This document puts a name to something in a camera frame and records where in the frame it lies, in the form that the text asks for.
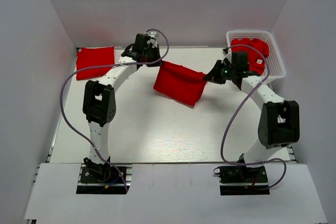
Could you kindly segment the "red t shirt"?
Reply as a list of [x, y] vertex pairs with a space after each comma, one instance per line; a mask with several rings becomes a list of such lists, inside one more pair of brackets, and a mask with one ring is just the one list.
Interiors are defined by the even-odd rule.
[[194, 107], [201, 98], [205, 74], [165, 61], [160, 66], [153, 89], [177, 102]]
[[[114, 47], [104, 48], [81, 48], [81, 51], [77, 52], [76, 69], [113, 65], [115, 63]], [[88, 69], [76, 74], [76, 80], [87, 80], [104, 76], [111, 67]]]

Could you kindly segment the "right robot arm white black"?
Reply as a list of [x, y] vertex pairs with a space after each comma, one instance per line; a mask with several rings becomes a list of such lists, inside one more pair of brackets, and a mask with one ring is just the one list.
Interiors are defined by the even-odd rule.
[[266, 79], [249, 70], [246, 52], [234, 52], [230, 59], [217, 60], [204, 77], [204, 81], [215, 84], [231, 81], [246, 93], [243, 101], [253, 100], [261, 111], [257, 141], [237, 162], [229, 162], [238, 166], [237, 175], [245, 182], [255, 177], [254, 166], [272, 162], [274, 153], [300, 139], [299, 104], [273, 92], [265, 83]]

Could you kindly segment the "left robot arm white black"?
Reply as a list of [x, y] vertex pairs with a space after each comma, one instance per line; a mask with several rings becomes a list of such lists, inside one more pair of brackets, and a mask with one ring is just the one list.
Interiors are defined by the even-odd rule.
[[89, 124], [93, 146], [84, 164], [93, 171], [98, 181], [104, 182], [111, 175], [111, 168], [106, 163], [110, 161], [108, 129], [117, 111], [117, 90], [141, 66], [157, 67], [163, 63], [157, 33], [148, 30], [144, 34], [137, 34], [135, 42], [126, 47], [115, 67], [97, 81], [90, 80], [85, 85], [83, 113]]

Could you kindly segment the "red shirts pile in basket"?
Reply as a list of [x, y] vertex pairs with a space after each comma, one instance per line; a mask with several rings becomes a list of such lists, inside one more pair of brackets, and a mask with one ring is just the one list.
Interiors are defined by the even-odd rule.
[[265, 61], [258, 53], [260, 52], [265, 59], [268, 58], [269, 47], [264, 41], [258, 38], [255, 39], [236, 38], [232, 40], [230, 45], [234, 46], [233, 48], [231, 48], [232, 52], [239, 52], [239, 51], [247, 52], [250, 71], [255, 71], [260, 75], [264, 72]]

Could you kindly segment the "white plastic basket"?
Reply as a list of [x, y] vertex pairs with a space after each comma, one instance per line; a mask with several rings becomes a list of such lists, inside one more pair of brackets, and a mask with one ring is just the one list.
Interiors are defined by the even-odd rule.
[[263, 55], [258, 52], [263, 60], [265, 61], [265, 70], [261, 74], [263, 77], [268, 76], [266, 83], [271, 83], [276, 79], [281, 79], [286, 76], [285, 67], [283, 61], [280, 56], [280, 52], [278, 47], [275, 43], [275, 40], [272, 34], [268, 31], [263, 30], [231, 30], [226, 33], [226, 41], [227, 45], [230, 47], [229, 51], [232, 52], [231, 42], [233, 39], [242, 39], [242, 38], [249, 38], [255, 39], [258, 38], [264, 41], [269, 47], [269, 56], [267, 59], [263, 57]]

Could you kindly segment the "white front cover board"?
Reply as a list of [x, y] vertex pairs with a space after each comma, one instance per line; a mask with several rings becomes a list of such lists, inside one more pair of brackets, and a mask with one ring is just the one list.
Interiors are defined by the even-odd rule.
[[37, 223], [325, 223], [306, 165], [268, 195], [222, 196], [215, 165], [135, 164], [125, 195], [77, 194], [79, 164], [42, 164], [25, 218]]

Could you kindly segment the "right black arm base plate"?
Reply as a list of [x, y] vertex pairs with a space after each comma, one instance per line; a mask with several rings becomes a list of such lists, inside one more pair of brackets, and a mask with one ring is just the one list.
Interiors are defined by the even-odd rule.
[[246, 166], [219, 166], [213, 170], [219, 177], [221, 196], [269, 195], [266, 169]]

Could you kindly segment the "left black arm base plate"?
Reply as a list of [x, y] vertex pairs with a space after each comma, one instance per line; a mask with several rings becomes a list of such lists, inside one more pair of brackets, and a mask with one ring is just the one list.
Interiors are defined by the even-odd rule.
[[82, 165], [79, 173], [77, 195], [126, 195], [124, 182], [116, 171], [111, 168], [104, 175], [98, 174]]

